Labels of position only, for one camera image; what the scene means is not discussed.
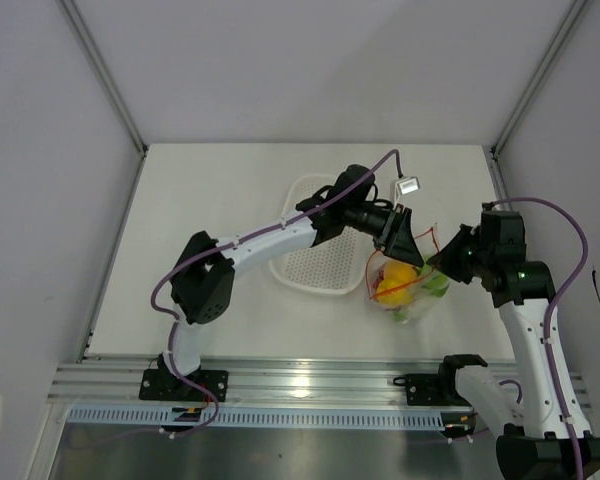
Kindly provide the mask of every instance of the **white plastic basket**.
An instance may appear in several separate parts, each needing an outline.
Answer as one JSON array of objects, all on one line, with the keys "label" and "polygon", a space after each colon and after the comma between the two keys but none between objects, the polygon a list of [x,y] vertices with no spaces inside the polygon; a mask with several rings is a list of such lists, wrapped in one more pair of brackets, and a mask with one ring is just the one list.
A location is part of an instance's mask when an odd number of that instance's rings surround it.
[{"label": "white plastic basket", "polygon": [[[325,185],[333,185],[333,175],[306,175],[292,185],[282,213],[292,210]],[[293,288],[319,295],[344,295],[364,278],[368,239],[352,228],[318,245],[278,257],[269,262],[273,276]]]}]

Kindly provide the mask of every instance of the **black mounting bracket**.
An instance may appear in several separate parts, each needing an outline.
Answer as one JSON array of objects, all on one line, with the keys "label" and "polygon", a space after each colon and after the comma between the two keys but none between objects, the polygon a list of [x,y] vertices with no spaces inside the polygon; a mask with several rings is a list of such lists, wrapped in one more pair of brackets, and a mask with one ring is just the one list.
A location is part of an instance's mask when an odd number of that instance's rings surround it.
[{"label": "black mounting bracket", "polygon": [[487,362],[479,355],[447,355],[438,373],[406,374],[394,378],[393,384],[405,388],[407,404],[412,407],[470,407],[455,387],[456,372],[470,365],[486,367]]},{"label": "black mounting bracket", "polygon": [[[229,387],[229,372],[226,370],[198,369],[187,378],[213,393],[218,402],[223,403],[226,400]],[[158,402],[210,401],[202,392],[174,377],[164,364],[162,356],[158,358],[158,368],[144,371],[138,398]]]}]

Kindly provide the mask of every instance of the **white enclosure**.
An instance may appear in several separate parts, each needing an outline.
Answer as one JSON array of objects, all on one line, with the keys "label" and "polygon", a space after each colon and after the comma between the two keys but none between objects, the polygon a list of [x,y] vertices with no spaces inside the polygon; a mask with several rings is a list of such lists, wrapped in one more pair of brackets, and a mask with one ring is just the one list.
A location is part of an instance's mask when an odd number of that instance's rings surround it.
[{"label": "white enclosure", "polygon": [[[582,222],[561,336],[600,435],[600,0],[0,2],[0,479],[27,477],[58,364],[165,348],[149,290],[192,233],[269,222],[301,175],[396,144],[423,184],[415,228],[437,222],[442,243],[507,193]],[[520,211],[559,284],[575,235]],[[478,285],[420,324],[386,320],[363,286],[314,299],[263,267],[204,354],[512,358]]]},{"label": "white enclosure", "polygon": [[[291,184],[311,173],[337,174],[350,164],[371,166],[386,145],[152,145],[96,321],[89,356],[149,355],[165,348],[172,319],[149,296],[189,237],[207,230],[232,236],[274,221]],[[446,244],[462,222],[480,219],[494,198],[484,153],[471,146],[398,145],[406,174],[422,188],[406,197],[416,234],[437,225]],[[395,166],[376,175],[389,196]],[[453,192],[453,202],[445,202]],[[174,208],[174,205],[188,205]],[[366,239],[367,255],[373,252]],[[170,289],[158,297],[171,305]],[[415,325],[396,324],[367,301],[365,285],[323,297],[279,283],[267,265],[235,282],[229,309],[203,328],[203,355],[330,359],[440,358],[471,351],[511,359],[511,345],[491,298],[479,284],[452,285],[440,305]]]}]

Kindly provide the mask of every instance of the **metal edge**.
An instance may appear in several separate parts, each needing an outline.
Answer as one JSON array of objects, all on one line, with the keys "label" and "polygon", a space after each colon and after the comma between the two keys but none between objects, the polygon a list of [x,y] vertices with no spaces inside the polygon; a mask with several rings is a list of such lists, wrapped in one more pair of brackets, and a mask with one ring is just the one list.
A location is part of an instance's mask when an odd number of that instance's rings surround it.
[{"label": "metal edge", "polygon": [[[364,363],[203,359],[204,368],[228,370],[233,379],[229,381],[224,406],[257,408],[413,409],[406,404],[404,390],[395,387],[391,380],[406,372],[435,373],[438,365],[439,362],[430,360]],[[137,399],[142,373],[147,366],[147,362],[131,361],[61,365],[49,391],[48,402],[147,405],[149,402]],[[490,367],[497,380],[517,378],[513,362],[491,363]],[[582,408],[590,409],[581,376],[572,373],[571,380]]]},{"label": "metal edge", "polygon": [[531,78],[527,82],[522,94],[518,98],[518,101],[513,108],[513,111],[509,115],[509,118],[507,119],[504,127],[500,131],[500,134],[494,143],[492,152],[495,161],[500,158],[500,155],[504,147],[507,145],[507,142],[515,132],[518,125],[522,122],[524,115],[536,99],[541,88],[544,86],[545,81],[549,77],[558,59],[564,52],[569,40],[571,40],[573,37],[573,34],[580,25],[580,22],[584,18],[584,14],[588,11],[591,3],[592,0],[574,0],[571,4],[571,7],[562,19],[562,22],[560,22],[556,33],[551,39],[551,42],[549,42],[549,45],[542,55],[538,66],[531,75]]},{"label": "metal edge", "polygon": [[28,480],[47,480],[51,475],[60,439],[71,408],[63,404],[48,405],[46,421],[41,429],[33,458],[23,478]]},{"label": "metal edge", "polygon": [[80,9],[74,0],[56,0],[60,11],[62,12],[69,28],[73,32],[76,41],[78,42],[82,53],[100,83],[102,90],[109,100],[111,107],[122,122],[122,125],[127,131],[131,142],[135,146],[140,155],[144,155],[147,150],[147,145],[142,139],[142,135],[136,126],[135,121],[129,113],[129,109],[122,98],[122,94],[118,89],[107,64],[104,61],[100,49],[98,48],[89,27],[87,26]]},{"label": "metal edge", "polygon": [[113,240],[111,250],[109,251],[109,256],[107,257],[107,260],[105,262],[102,275],[100,276],[100,280],[98,282],[98,291],[95,295],[92,307],[87,316],[88,323],[85,327],[85,330],[83,330],[83,334],[81,337],[82,341],[76,358],[77,362],[81,362],[84,359],[86,355],[86,350],[88,348],[89,340],[93,332],[93,328],[95,327],[95,324],[98,320],[98,315],[100,314],[100,308],[102,307],[102,302],[104,300],[104,295],[107,290],[107,285],[109,284],[109,277],[111,276],[113,264],[115,262],[116,256],[118,255],[120,242],[122,241],[124,227],[127,224],[127,219],[129,218],[129,213],[131,212],[131,205],[133,204],[133,199],[135,197],[136,190],[138,189],[138,184],[140,183],[140,177],[144,168],[145,159],[146,155],[143,155],[140,161],[138,162],[133,181],[131,182],[131,188],[129,189],[129,193],[125,201],[124,210],[122,211],[120,222],[118,223],[115,238]]},{"label": "metal edge", "polygon": [[[494,157],[492,149],[482,147],[484,152],[484,158],[487,162],[487,168],[489,170],[489,176],[491,177],[491,183],[493,184],[493,190],[498,200],[509,198],[509,192],[507,186],[504,183],[504,177],[502,170],[500,169],[500,163],[498,163]],[[512,210],[511,204],[505,203],[501,206],[503,210]]]}]

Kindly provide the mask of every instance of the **metal frame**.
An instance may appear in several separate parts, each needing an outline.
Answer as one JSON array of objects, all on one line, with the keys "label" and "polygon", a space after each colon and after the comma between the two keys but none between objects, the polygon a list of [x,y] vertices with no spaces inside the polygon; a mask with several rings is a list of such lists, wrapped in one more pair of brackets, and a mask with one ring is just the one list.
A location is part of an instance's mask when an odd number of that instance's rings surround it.
[{"label": "metal frame", "polygon": [[502,150],[507,145],[516,128],[524,119],[525,113],[529,110],[534,100],[537,98],[540,89],[545,84],[547,78],[551,74],[553,67],[564,52],[569,40],[573,37],[574,32],[582,22],[585,13],[593,0],[574,0],[569,8],[569,11],[563,18],[558,30],[554,34],[549,46],[545,50],[540,63],[534,70],[531,78],[527,82],[522,95],[516,102],[511,115],[507,119],[502,131],[498,135],[496,142],[491,149],[493,159],[498,160],[502,154]]},{"label": "metal frame", "polygon": [[[109,357],[85,359],[81,364],[60,365],[48,397],[48,416],[28,478],[47,478],[58,448],[62,430],[71,409],[111,406],[126,407],[130,412],[139,406],[197,406],[170,402],[142,402],[138,399],[142,372],[149,366],[148,357]],[[203,358],[204,368],[229,371],[226,412],[302,411],[307,415],[328,418],[329,412],[369,418],[384,418],[392,412],[418,416],[436,413],[467,412],[469,407],[410,407],[403,387],[393,385],[393,378],[404,373],[435,373],[439,362],[413,361],[341,361],[324,359],[254,359]],[[517,378],[514,362],[492,362],[497,381]],[[588,415],[591,405],[582,377],[571,373],[578,402]],[[511,389],[515,398],[517,390]],[[232,426],[253,426],[248,415],[233,418]],[[405,423],[398,428],[407,430]],[[376,424],[375,429],[396,429],[395,425]]]},{"label": "metal frame", "polygon": [[[527,83],[512,110],[494,146],[485,151],[487,164],[498,198],[508,197],[498,160],[516,128],[524,119],[551,73],[569,39],[579,26],[592,0],[574,0],[560,27],[547,47],[542,60]],[[103,92],[124,125],[130,140],[141,156],[132,187],[126,200],[114,245],[102,276],[101,285],[90,311],[77,364],[60,365],[51,386],[46,422],[39,437],[28,478],[48,478],[62,430],[73,405],[89,403],[99,405],[147,405],[137,399],[142,371],[150,358],[125,356],[118,358],[84,357],[93,325],[97,319],[113,262],[122,238],[124,226],[140,179],[147,145],[120,94],[113,77],[87,27],[75,0],[56,0],[67,24],[75,35],[86,60],[92,67]],[[320,359],[239,359],[203,358],[205,368],[225,369],[230,372],[228,397],[225,406],[247,408],[294,408],[315,411],[365,410],[387,412],[414,410],[406,405],[400,387],[393,386],[393,377],[409,373],[433,373],[438,362],[431,360],[396,361],[333,361]],[[492,363],[497,380],[517,378],[513,362]],[[582,377],[571,373],[578,401],[592,417],[591,405]],[[156,406],[168,405],[154,403]],[[419,407],[420,411],[432,411]],[[460,407],[436,409],[440,412],[463,411]]]},{"label": "metal frame", "polygon": [[60,11],[64,15],[67,25],[73,32],[78,45],[82,49],[85,59],[89,62],[93,74],[98,79],[102,91],[109,100],[111,107],[127,130],[131,142],[136,147],[138,154],[144,156],[147,151],[147,145],[142,140],[142,135],[136,126],[129,109],[120,94],[120,90],[113,80],[109,68],[100,53],[100,49],[93,39],[89,27],[82,18],[80,9],[74,0],[56,0]]},{"label": "metal frame", "polygon": [[118,223],[118,228],[116,230],[116,235],[113,241],[113,245],[111,246],[111,250],[107,257],[104,270],[100,277],[100,281],[98,283],[98,290],[96,292],[95,298],[92,302],[91,308],[89,309],[89,314],[87,316],[87,324],[82,333],[82,340],[80,343],[80,349],[78,354],[76,355],[76,362],[82,362],[85,358],[86,350],[89,347],[89,341],[91,340],[91,336],[93,335],[93,329],[95,327],[95,323],[98,319],[98,315],[100,314],[100,308],[102,307],[102,302],[104,300],[104,294],[107,290],[107,285],[109,285],[109,278],[111,277],[111,271],[113,270],[113,264],[116,259],[116,255],[118,254],[118,248],[120,248],[120,242],[122,241],[122,234],[124,233],[124,227],[127,224],[127,219],[129,218],[129,213],[131,212],[131,205],[133,203],[133,199],[136,194],[136,190],[138,189],[138,184],[140,183],[140,176],[142,175],[142,170],[144,169],[144,160],[146,158],[146,153],[142,155],[140,162],[138,163],[138,167],[134,173],[133,181],[131,183],[131,188],[129,189],[129,193],[125,198],[124,209],[122,211],[122,215],[120,217],[120,221]]}]

